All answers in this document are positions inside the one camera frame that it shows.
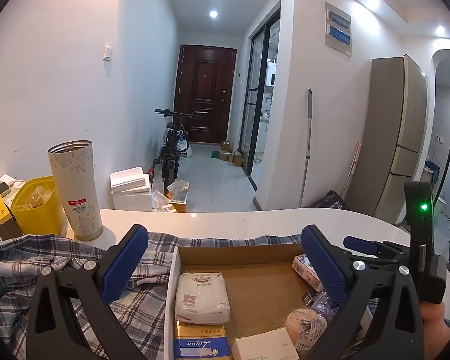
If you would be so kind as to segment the person's right hand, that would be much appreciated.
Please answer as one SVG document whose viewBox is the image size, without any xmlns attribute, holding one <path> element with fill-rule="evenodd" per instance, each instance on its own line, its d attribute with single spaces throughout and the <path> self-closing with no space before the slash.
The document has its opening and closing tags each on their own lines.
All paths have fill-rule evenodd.
<svg viewBox="0 0 450 360">
<path fill-rule="evenodd" d="M 450 340 L 450 328 L 445 323 L 445 304 L 422 301 L 419 308 L 423 319 L 424 358 L 432 360 Z"/>
</svg>

